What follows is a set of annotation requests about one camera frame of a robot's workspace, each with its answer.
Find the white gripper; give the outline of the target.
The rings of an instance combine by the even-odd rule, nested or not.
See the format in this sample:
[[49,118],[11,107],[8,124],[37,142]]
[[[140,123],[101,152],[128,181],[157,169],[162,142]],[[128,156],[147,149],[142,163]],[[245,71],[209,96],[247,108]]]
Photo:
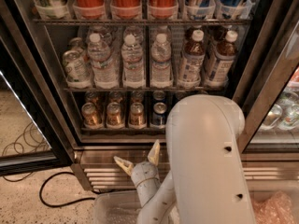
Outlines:
[[140,162],[136,166],[128,160],[124,160],[118,156],[114,157],[114,161],[131,177],[141,206],[144,206],[156,194],[161,185],[157,168],[159,158],[159,140],[155,141],[148,154],[149,161]]

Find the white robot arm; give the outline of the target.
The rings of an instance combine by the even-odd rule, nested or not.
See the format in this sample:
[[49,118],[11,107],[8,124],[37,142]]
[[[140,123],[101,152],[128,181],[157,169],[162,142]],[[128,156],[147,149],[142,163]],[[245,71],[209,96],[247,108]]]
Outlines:
[[158,164],[160,144],[147,164],[115,162],[135,183],[141,210],[137,224],[167,224],[178,208],[180,224],[256,224],[236,138],[245,119],[232,100],[192,95],[175,104],[166,126],[170,171],[164,182],[151,171]]

